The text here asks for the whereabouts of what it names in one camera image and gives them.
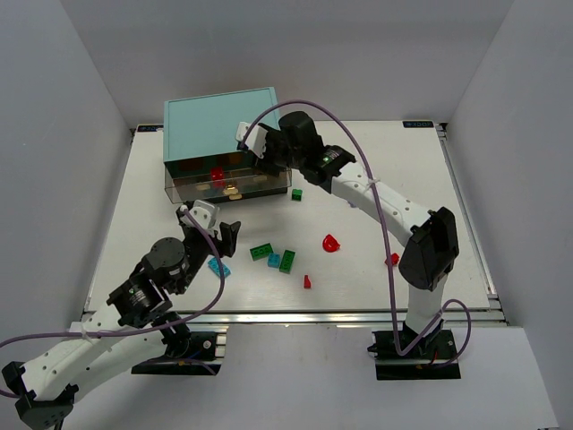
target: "lego brick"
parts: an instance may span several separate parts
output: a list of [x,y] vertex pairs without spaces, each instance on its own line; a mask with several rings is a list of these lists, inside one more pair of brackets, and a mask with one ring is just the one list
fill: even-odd
[[278,269],[283,273],[290,273],[290,270],[293,267],[293,261],[295,260],[295,254],[296,253],[294,251],[286,250]]
[[303,199],[303,190],[294,189],[292,194],[291,194],[291,198],[293,200],[300,202]]
[[324,240],[322,240],[322,249],[324,249],[327,253],[335,253],[338,249],[340,249],[340,243],[337,239],[334,238],[332,235],[326,235]]
[[390,262],[392,263],[393,266],[397,265],[400,262],[400,256],[398,254],[393,253],[390,257],[391,257]]
[[[221,272],[218,269],[217,259],[215,257],[211,258],[207,264],[209,265],[209,268],[213,271],[213,273],[221,277],[220,274]],[[223,264],[223,274],[225,275],[225,278],[231,274],[231,270],[229,270],[229,268],[225,264]]]
[[269,267],[274,267],[278,269],[280,265],[280,255],[278,254],[269,254],[269,259],[267,260],[267,264]]
[[270,244],[265,244],[261,246],[255,246],[251,248],[251,257],[254,262],[260,260],[261,258],[265,258],[272,254],[272,246]]

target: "green lego brick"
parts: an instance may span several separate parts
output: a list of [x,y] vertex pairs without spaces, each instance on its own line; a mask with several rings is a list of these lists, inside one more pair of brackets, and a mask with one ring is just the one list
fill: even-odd
[[278,268],[283,273],[290,273],[293,267],[293,261],[295,260],[295,251],[286,250],[283,254],[283,259],[280,262],[280,267]]
[[300,202],[303,199],[303,190],[294,189],[293,193],[291,194],[291,198]]
[[261,258],[268,257],[270,254],[272,254],[272,246],[270,244],[255,246],[254,248],[251,248],[251,257],[254,262],[260,260]]

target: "red lego brick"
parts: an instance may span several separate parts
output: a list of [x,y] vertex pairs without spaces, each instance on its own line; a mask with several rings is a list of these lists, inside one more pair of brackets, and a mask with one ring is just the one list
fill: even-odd
[[326,235],[322,241],[322,249],[327,253],[334,253],[340,249],[340,243],[332,235]]
[[223,181],[224,177],[225,173],[223,173],[223,168],[211,169],[211,181],[213,181],[214,186],[225,186],[225,181]]
[[392,265],[395,266],[398,264],[398,262],[400,261],[400,256],[396,253],[394,253],[393,255],[391,255],[391,261],[392,261]]

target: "white tabletop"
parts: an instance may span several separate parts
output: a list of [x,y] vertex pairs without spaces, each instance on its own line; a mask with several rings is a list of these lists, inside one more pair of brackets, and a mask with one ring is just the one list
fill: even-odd
[[[459,345],[465,329],[454,330]],[[476,328],[456,381],[376,381],[368,329],[233,326],[220,372],[124,373],[66,430],[534,430],[557,426],[523,329]]]
[[[401,122],[348,122],[372,165],[374,175],[405,197],[429,208],[448,207],[456,216],[460,255],[450,273],[444,301],[456,297],[472,308],[488,307],[484,280],[467,234],[438,136],[434,129],[405,129]],[[352,144],[331,122],[317,122],[326,144],[352,151]],[[176,205],[164,191],[163,133],[137,133],[125,170],[107,240],[98,262],[88,311],[102,305],[109,293],[129,276],[135,263],[162,237],[183,233],[175,218]],[[389,309],[381,228],[347,202],[307,184],[293,172],[293,187],[303,200],[289,194],[221,204],[220,220],[242,222],[238,246],[225,264],[227,278],[219,312],[362,311]],[[333,235],[341,249],[322,250],[322,239]],[[270,242],[275,252],[296,252],[290,274],[253,262],[249,249]],[[402,253],[392,238],[393,252]],[[397,303],[407,307],[406,282],[396,271]],[[303,288],[304,275],[312,289]],[[172,297],[174,310],[204,307],[217,293],[218,278],[207,267],[187,293]]]

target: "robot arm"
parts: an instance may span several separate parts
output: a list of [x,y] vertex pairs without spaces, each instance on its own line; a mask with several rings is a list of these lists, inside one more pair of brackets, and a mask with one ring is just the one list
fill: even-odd
[[[210,253],[201,232],[185,218],[186,210],[184,205],[176,212],[184,240],[166,237],[151,247],[129,279],[81,324],[81,331],[90,333],[89,337],[64,340],[27,363],[12,362],[3,369],[6,384],[20,396],[16,401],[20,418],[30,428],[43,430],[58,424],[75,401],[142,361],[163,354],[187,357],[185,346],[191,333],[185,324],[128,338],[93,334],[132,331],[179,319],[167,312],[172,306],[168,294],[183,294]],[[218,239],[214,230],[218,207],[196,201],[189,212],[208,231],[218,253],[233,256],[241,223],[221,222]]]
[[[336,145],[324,145],[314,122],[304,112],[293,112],[278,121],[280,130],[259,124],[242,144],[248,125],[241,123],[237,149],[252,151],[253,166],[276,175],[296,168],[307,182],[351,202],[379,221],[370,180],[355,157]],[[446,208],[429,211],[411,202],[382,182],[376,183],[390,234],[405,247],[399,263],[409,284],[409,306],[403,333],[415,337],[440,311],[448,273],[458,256],[458,236],[453,214]],[[431,341],[441,328],[436,322],[426,336]]]

